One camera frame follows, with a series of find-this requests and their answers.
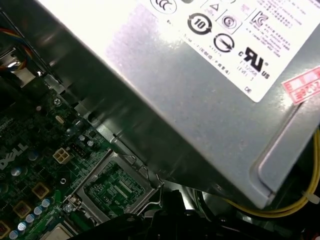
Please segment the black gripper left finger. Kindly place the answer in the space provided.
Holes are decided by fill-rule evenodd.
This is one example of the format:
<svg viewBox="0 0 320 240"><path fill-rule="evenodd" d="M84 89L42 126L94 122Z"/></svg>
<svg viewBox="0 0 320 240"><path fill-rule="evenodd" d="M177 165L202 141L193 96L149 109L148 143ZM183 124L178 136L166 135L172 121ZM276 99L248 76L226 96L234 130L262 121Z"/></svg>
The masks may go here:
<svg viewBox="0 0 320 240"><path fill-rule="evenodd" d="M98 240L169 240L174 238L174 192L164 192L162 208L152 216L126 213L97 227Z"/></svg>

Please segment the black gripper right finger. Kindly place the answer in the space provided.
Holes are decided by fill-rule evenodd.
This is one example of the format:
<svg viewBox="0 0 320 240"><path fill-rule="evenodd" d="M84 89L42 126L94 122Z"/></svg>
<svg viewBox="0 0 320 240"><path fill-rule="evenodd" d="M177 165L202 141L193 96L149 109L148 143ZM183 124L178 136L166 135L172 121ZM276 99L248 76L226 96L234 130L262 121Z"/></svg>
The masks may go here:
<svg viewBox="0 0 320 240"><path fill-rule="evenodd" d="M175 240L284 240L285 237L240 219L227 219L186 209L183 195L173 191L173 238Z"/></svg>

